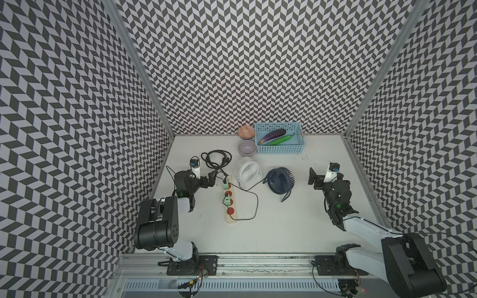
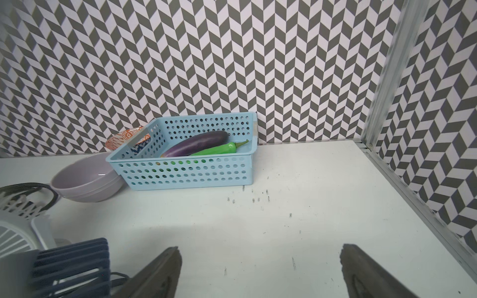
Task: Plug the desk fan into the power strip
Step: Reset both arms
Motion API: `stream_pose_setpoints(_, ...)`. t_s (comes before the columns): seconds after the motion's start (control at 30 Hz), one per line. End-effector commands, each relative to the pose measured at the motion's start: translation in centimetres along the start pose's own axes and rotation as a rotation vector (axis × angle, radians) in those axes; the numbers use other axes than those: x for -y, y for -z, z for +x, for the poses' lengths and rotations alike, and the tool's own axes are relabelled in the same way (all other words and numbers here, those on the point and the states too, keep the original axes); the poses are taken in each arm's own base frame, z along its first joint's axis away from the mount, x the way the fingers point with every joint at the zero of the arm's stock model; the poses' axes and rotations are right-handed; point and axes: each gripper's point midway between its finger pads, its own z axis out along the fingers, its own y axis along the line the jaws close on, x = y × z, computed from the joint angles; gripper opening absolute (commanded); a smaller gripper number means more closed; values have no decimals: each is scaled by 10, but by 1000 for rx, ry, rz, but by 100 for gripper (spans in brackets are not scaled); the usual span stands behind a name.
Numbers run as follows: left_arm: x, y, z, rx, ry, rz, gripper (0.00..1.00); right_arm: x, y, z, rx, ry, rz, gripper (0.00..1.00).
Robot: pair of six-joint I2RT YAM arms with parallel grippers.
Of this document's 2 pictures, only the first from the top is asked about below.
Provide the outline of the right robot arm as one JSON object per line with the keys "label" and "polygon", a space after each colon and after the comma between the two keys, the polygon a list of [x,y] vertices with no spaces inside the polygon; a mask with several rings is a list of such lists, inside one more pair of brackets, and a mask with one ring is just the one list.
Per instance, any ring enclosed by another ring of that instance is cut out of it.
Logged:
{"label": "right robot arm", "polygon": [[399,233],[359,216],[350,204],[350,181],[344,179],[338,163],[331,163],[325,175],[310,169],[308,183],[322,191],[325,211],[335,227],[376,248],[370,252],[348,243],[332,255],[317,255],[312,265],[318,275],[371,274],[387,282],[400,298],[423,298],[447,289],[442,271],[420,235]]}

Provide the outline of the green adapter of navy fan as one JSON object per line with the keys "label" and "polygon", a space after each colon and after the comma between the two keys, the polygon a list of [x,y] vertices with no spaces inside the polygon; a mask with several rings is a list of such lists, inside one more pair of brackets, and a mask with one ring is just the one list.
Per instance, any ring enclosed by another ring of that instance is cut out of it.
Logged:
{"label": "green adapter of navy fan", "polygon": [[223,203],[223,205],[225,205],[226,207],[231,207],[234,202],[233,202],[233,200],[231,199],[231,197],[230,197],[228,194],[226,194],[226,195],[224,196],[224,199],[223,199],[222,203]]}

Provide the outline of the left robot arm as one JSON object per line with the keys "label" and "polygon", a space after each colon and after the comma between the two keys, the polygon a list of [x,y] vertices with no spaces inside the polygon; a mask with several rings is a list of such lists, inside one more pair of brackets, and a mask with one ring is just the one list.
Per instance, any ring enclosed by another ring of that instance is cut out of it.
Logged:
{"label": "left robot arm", "polygon": [[217,171],[207,176],[196,176],[192,170],[179,171],[172,176],[172,195],[148,199],[139,204],[134,247],[147,252],[160,251],[169,260],[158,265],[167,268],[169,276],[208,275],[217,273],[218,256],[201,256],[197,246],[180,237],[179,217],[195,209],[195,193],[213,187]]}

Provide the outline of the beige red power strip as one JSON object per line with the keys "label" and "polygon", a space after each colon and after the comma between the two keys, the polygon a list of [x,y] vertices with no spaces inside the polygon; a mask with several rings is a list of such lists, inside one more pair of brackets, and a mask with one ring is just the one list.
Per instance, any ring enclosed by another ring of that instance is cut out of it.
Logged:
{"label": "beige red power strip", "polygon": [[226,208],[226,221],[229,224],[234,224],[237,222],[237,213],[234,204],[234,189],[229,176],[222,179],[222,187],[224,189],[222,205]]}

